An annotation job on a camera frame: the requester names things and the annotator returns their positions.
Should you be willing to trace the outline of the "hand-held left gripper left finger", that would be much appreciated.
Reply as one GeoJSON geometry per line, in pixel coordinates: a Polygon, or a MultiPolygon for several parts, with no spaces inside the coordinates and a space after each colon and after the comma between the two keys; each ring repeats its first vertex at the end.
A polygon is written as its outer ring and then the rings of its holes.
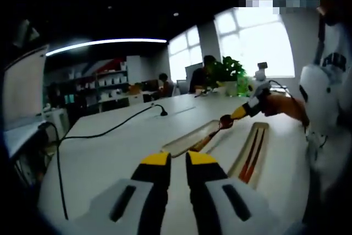
{"type": "Polygon", "coordinates": [[[63,223],[63,234],[160,234],[171,182],[171,155],[148,155],[130,178],[94,197],[88,211],[63,223]]]}

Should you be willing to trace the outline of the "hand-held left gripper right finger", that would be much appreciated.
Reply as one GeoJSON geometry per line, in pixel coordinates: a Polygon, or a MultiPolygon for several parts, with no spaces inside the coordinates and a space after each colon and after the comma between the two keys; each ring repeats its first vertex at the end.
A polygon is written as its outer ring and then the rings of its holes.
{"type": "Polygon", "coordinates": [[[267,200],[237,178],[229,178],[210,155],[185,155],[190,202],[199,234],[285,234],[288,223],[267,200]]]}

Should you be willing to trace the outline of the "person's right hand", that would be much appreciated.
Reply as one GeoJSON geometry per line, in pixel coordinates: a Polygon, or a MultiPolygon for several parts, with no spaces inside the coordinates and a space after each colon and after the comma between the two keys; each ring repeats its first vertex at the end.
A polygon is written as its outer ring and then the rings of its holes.
{"type": "Polygon", "coordinates": [[[300,121],[304,127],[310,123],[303,102],[284,95],[271,94],[267,96],[262,113],[267,117],[283,113],[300,121]]]}

